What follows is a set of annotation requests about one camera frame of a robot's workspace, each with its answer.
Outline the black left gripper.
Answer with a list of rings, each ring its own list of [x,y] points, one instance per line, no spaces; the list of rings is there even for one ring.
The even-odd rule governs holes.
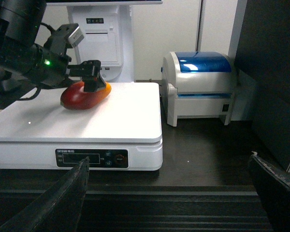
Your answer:
[[[68,65],[71,58],[66,55],[68,45],[64,36],[53,33],[44,46],[36,45],[36,48],[37,60],[32,69],[32,82],[37,86],[44,89],[67,87],[71,83],[69,75],[81,78],[84,82],[84,92],[97,92],[106,88],[106,82],[100,74],[99,60]]]

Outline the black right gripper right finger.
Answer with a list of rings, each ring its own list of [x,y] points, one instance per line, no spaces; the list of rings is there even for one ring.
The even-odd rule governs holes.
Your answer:
[[[248,160],[253,185],[275,232],[290,232],[290,173],[253,151]]]

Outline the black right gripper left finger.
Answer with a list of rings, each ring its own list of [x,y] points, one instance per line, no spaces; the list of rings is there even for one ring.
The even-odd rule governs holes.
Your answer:
[[[0,226],[0,232],[75,232],[87,191],[89,157]]]

